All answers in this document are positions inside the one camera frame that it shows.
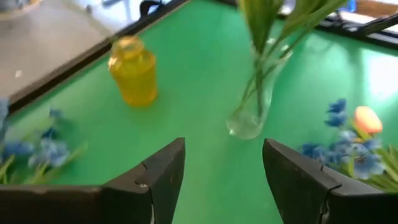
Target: blue artificial flower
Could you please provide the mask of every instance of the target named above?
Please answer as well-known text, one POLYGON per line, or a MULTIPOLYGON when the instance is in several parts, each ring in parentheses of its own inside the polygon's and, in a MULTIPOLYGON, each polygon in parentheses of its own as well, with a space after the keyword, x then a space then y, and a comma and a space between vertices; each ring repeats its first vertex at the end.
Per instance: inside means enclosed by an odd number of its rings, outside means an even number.
POLYGON ((346 109, 346 99, 338 99, 336 103, 329 105, 328 113, 341 113, 346 109))
POLYGON ((367 149, 361 148, 354 158, 354 176, 358 179, 368 180, 371 175, 380 175, 386 169, 381 162, 380 155, 371 154, 367 149))
POLYGON ((351 130, 340 131, 339 135, 344 142, 354 142, 358 138, 358 135, 351 130))
POLYGON ((51 139, 42 139, 41 151, 29 158, 29 166, 48 164, 50 167, 62 166, 68 159, 69 151, 64 142, 55 142, 51 139))
POLYGON ((57 134, 57 130, 53 127, 50 127, 46 131, 44 131, 44 133, 42 134, 42 138, 54 139, 57 134))
POLYGON ((8 115, 8 105, 9 105, 8 98, 0 98, 0 119, 4 120, 8 115))
POLYGON ((350 145, 350 143, 344 141, 331 144, 329 146, 328 161, 334 164, 348 163, 353 151, 350 145))
POLYGON ((2 158, 8 159, 11 155, 15 156, 29 156, 33 153, 33 144, 22 141, 11 141, 6 142, 4 145, 4 151, 2 152, 2 158))
POLYGON ((62 113, 62 110, 60 110, 60 109, 50 108, 49 116, 51 118, 55 118, 55 119, 62 119, 63 118, 63 113, 62 113))
POLYGON ((369 139, 363 142, 362 145, 369 150, 380 149, 382 147, 380 139, 369 139))
POLYGON ((325 149, 323 146, 319 144, 304 144, 302 146, 303 149, 303 154, 315 159, 317 162, 319 162, 322 165, 325 165, 327 162, 326 156, 325 156, 325 149))
POLYGON ((344 112, 329 114, 329 120, 325 124, 331 127, 341 127, 347 120, 347 115, 344 112))
POLYGON ((6 121, 0 121, 0 143, 4 142, 4 138, 6 137, 7 132, 7 123, 6 121))
POLYGON ((357 154, 358 152, 365 152, 365 151, 369 152, 369 150, 366 149, 366 147, 360 143, 348 144, 348 146, 345 150, 346 150, 346 153, 350 156, 352 156, 353 154, 357 154))

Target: orange flower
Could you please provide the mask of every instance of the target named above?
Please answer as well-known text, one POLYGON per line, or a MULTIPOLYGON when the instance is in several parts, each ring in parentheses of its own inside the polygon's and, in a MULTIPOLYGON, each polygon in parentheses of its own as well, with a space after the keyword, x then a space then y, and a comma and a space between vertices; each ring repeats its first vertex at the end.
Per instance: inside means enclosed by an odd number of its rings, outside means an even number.
POLYGON ((368 134, 380 133, 383 129, 376 113, 367 106, 359 106, 355 109, 355 125, 368 134))

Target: gray floor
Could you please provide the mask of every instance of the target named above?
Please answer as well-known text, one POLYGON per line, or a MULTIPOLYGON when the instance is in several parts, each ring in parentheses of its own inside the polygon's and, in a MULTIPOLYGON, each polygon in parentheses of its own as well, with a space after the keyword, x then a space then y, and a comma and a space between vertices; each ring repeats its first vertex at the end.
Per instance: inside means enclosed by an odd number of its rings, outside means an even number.
POLYGON ((137 21, 140 2, 97 7, 89 16, 81 9, 96 1, 44 0, 21 17, 0 21, 0 97, 18 100, 51 78, 51 71, 137 21))

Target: yellow bottle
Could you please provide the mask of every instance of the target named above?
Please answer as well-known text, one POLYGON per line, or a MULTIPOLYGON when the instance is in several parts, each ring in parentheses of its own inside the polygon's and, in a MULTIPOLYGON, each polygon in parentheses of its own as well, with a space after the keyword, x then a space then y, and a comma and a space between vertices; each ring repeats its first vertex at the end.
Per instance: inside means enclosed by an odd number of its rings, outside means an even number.
POLYGON ((156 99, 155 56, 138 37, 128 35, 117 40, 108 65, 127 104, 145 106, 156 99))

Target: green table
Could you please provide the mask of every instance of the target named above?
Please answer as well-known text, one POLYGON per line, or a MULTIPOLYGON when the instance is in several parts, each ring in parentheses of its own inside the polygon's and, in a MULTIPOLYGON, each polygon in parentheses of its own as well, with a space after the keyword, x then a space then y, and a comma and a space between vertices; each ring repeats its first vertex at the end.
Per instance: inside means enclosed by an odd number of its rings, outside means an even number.
POLYGON ((185 137, 185 177, 174 223, 274 224, 282 221, 262 165, 264 138, 292 148, 327 141, 325 109, 345 97, 349 112, 358 105, 374 108, 384 123, 384 140, 398 143, 397 52, 313 32, 276 83, 263 133, 241 141, 225 125, 251 67, 239 12, 213 1, 190 1, 140 37, 157 57, 159 97, 152 106, 137 109, 123 102, 105 55, 12 117, 13 131, 23 132, 52 105, 77 124, 71 138, 79 135, 89 150, 55 184, 102 184, 185 137))

